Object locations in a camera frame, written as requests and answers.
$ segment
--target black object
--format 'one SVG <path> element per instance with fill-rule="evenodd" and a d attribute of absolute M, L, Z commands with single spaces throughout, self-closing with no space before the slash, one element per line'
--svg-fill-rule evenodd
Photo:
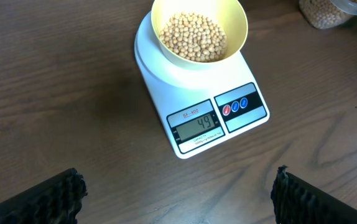
<path fill-rule="evenodd" d="M 271 192 L 277 224 L 357 223 L 357 210 L 286 172 L 286 168 L 278 168 Z"/>
<path fill-rule="evenodd" d="M 68 169 L 0 203 L 0 224 L 73 224 L 87 195 L 83 176 Z"/>

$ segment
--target wooden table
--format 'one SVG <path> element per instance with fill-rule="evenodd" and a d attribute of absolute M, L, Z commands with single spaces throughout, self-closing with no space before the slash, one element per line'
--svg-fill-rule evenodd
<path fill-rule="evenodd" d="M 242 50 L 271 111 L 178 159 L 134 60 L 151 0 L 0 0 L 0 202 L 75 167 L 79 223 L 273 223 L 278 166 L 357 209 L 357 18 L 243 1 Z"/>

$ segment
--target transparent jar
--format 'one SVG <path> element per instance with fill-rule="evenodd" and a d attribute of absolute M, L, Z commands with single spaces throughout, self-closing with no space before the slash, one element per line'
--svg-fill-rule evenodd
<path fill-rule="evenodd" d="M 299 0 L 305 18 L 318 29 L 338 26 L 357 15 L 357 0 Z"/>

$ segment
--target white scale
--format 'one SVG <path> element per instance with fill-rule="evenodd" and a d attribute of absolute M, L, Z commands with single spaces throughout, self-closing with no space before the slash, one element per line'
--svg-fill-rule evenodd
<path fill-rule="evenodd" d="M 241 52 L 207 70 L 186 70 L 162 53 L 142 20 L 134 43 L 137 64 L 176 155 L 192 157 L 265 123 L 270 112 Z"/>

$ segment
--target bowl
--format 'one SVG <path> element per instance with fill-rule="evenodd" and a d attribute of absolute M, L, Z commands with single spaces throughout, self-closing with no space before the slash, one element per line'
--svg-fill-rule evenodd
<path fill-rule="evenodd" d="M 194 62 L 182 58 L 169 50 L 159 40 L 160 31 L 166 22 L 176 13 L 196 12 L 208 16 L 220 25 L 227 36 L 227 47 L 224 57 L 216 62 Z M 248 36 L 248 19 L 237 0 L 155 0 L 151 10 L 151 22 L 163 54 L 173 64 L 192 70 L 207 69 L 212 65 L 227 61 L 239 51 Z"/>

